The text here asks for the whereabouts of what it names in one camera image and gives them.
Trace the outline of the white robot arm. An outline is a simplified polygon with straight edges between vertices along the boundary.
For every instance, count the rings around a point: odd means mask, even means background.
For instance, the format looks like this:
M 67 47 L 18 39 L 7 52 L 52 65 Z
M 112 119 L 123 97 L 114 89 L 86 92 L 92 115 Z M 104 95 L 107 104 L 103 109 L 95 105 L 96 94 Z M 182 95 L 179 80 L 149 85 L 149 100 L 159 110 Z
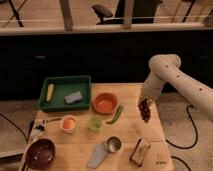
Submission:
M 197 81 L 180 70 L 181 59 L 176 54 L 154 55 L 149 60 L 150 73 L 142 84 L 139 101 L 151 105 L 160 96 L 166 83 L 213 122 L 213 88 Z

